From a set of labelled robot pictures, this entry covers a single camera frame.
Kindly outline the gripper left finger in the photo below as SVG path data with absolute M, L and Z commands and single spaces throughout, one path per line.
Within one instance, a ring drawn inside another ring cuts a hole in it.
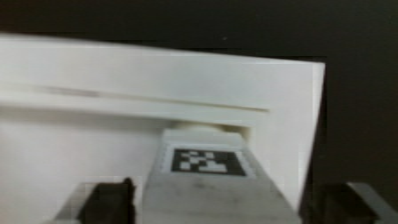
M 63 224 L 138 224 L 136 189 L 131 178 L 120 183 L 99 183 L 90 197 L 79 204 L 68 202 L 61 209 L 60 222 Z

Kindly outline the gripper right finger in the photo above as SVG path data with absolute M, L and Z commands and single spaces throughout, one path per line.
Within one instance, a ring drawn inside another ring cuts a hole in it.
M 395 208 L 367 183 L 333 183 L 317 189 L 310 224 L 395 224 Z

